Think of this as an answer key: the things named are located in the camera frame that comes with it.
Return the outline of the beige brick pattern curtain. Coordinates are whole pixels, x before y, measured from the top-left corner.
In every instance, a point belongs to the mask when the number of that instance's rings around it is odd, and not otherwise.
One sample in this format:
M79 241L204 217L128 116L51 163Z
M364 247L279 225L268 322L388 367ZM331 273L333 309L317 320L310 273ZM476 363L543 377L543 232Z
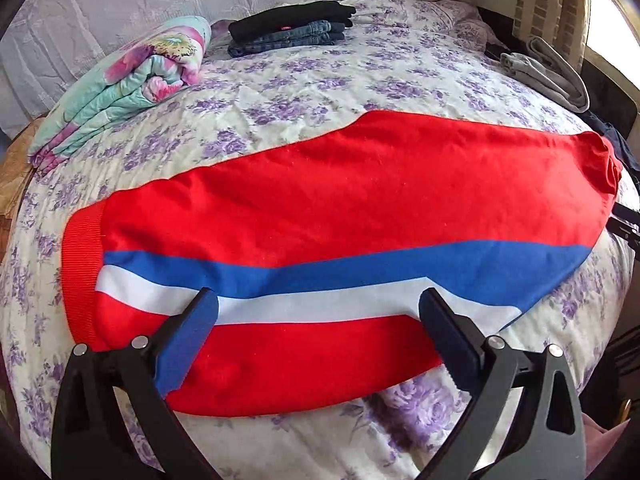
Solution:
M590 22L590 0L516 0L513 36L538 36L578 72L582 69Z

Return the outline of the purple floral bed sheet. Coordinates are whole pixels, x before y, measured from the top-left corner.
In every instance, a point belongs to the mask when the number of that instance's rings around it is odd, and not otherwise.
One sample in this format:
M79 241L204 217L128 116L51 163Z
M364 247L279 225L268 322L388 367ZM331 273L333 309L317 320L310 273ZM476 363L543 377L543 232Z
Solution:
M354 27L332 48L228 58L212 47L200 84L101 133L32 181L1 266L1 348L20 436L50 465L55 398L72 348L60 289L68 217L121 188L168 178L405 110L563 134L582 120L486 58L488 28L451 0L342 0ZM411 479L465 407L443 368L335 408L249 419L186 415L227 479Z

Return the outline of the red striped track pants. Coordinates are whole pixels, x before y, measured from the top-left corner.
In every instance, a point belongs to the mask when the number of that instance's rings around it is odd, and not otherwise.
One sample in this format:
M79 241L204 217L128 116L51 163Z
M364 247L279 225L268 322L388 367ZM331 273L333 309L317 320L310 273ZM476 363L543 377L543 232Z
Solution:
M67 324L78 344L119 349L209 289L213 304L160 360L175 411L340 404L438 365L425 289L486 335L553 292L597 243L622 172L592 131L375 110L76 211Z

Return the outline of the folded floral colourful blanket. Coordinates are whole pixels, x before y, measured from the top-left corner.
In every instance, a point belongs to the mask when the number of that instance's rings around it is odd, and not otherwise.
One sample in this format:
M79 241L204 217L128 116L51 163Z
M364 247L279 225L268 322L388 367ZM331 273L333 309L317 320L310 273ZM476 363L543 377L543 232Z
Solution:
M29 163L45 174L97 134L196 84L211 34L201 16L172 18L101 60L52 107Z

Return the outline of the dark blue hanging garment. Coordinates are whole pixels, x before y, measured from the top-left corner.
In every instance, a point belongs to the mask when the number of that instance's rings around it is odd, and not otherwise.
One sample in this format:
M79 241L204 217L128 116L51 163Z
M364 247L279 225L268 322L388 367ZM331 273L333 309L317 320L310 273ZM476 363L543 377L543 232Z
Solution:
M604 122L591 110L579 114L593 131L607 138L614 148L615 156L623 163L637 191L640 191L640 164L638 158L632 154L631 148L622 134L609 122Z

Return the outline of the window with metal frame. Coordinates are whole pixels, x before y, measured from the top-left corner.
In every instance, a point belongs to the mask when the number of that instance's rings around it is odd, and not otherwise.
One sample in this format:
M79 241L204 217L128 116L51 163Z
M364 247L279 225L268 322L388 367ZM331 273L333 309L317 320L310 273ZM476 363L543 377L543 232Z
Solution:
M639 87L639 44L612 0L590 0L587 46Z

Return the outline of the folded blue jeans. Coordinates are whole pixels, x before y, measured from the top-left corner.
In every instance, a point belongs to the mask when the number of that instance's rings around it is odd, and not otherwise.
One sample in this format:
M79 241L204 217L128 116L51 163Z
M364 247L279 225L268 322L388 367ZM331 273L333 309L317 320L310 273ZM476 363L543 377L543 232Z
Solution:
M332 46L345 39L346 25L319 20L303 26L270 32L253 40L232 40L228 53L232 58L294 47Z

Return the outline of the folded black pants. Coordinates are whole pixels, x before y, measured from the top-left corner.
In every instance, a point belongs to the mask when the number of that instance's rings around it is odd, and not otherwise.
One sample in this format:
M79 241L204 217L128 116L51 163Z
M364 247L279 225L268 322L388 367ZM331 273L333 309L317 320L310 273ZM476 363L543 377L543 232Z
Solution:
M297 28L321 20L349 25L350 19L356 12L354 6L345 6L332 0L292 4L292 6L278 6L234 21L228 29L234 41L245 42L272 32Z

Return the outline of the grey folded garment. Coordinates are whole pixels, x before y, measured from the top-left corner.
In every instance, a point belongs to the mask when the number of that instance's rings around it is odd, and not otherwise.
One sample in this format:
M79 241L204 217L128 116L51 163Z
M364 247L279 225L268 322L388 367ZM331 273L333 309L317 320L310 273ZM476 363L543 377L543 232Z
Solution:
M582 77L551 44L531 36L525 47L525 54L500 54L500 63L512 78L572 113L589 110L589 94Z

